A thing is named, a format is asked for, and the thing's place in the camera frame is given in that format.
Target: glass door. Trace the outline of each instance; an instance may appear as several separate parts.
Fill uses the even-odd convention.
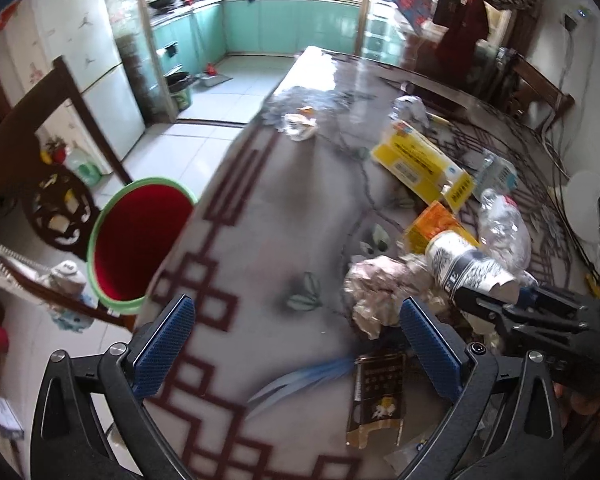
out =
[[[437,0],[431,0],[432,14]],[[498,12],[487,5],[490,24],[489,43],[499,46],[509,22],[510,11]],[[420,72],[417,67],[435,49],[446,27],[436,25],[431,19],[422,24],[417,35],[407,19],[391,0],[363,0],[356,54],[368,59],[401,66]],[[418,63],[418,56],[425,58]]]

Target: orange box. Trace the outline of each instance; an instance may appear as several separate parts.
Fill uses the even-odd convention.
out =
[[[442,231],[453,231],[471,245],[480,244],[462,224],[438,201],[432,202],[404,232],[411,253],[424,254],[431,239]]]

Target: yellow box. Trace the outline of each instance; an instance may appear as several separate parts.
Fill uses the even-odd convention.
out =
[[[471,175],[405,121],[392,121],[384,138],[373,158],[427,204],[445,200],[457,213],[474,190]]]

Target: metal screw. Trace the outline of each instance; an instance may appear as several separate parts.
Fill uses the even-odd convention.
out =
[[[541,363],[543,357],[539,351],[532,350],[531,352],[529,352],[529,359],[531,359],[535,363]]]
[[[487,349],[484,347],[484,345],[482,343],[478,343],[477,341],[475,343],[471,343],[469,349],[476,355],[484,355],[487,353]]]
[[[109,347],[109,353],[111,355],[120,355],[124,353],[125,350],[126,345],[124,343],[113,343],[113,345]]]
[[[55,352],[53,352],[51,354],[51,362],[52,363],[59,363],[60,361],[62,361],[62,359],[64,359],[64,356],[66,355],[66,352],[64,350],[56,350]]]

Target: blue gripper pad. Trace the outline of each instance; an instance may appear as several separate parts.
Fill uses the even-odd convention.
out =
[[[449,325],[440,323],[422,300],[417,298],[408,298],[402,302],[400,327],[437,393],[456,402],[462,392],[461,357],[458,357],[457,351],[452,351],[445,339],[457,338],[452,341],[457,349],[458,340],[464,346],[460,336]]]
[[[132,367],[131,389],[137,399],[154,396],[189,338],[196,311],[188,296],[176,298],[160,313],[147,330],[131,341],[129,364]]]

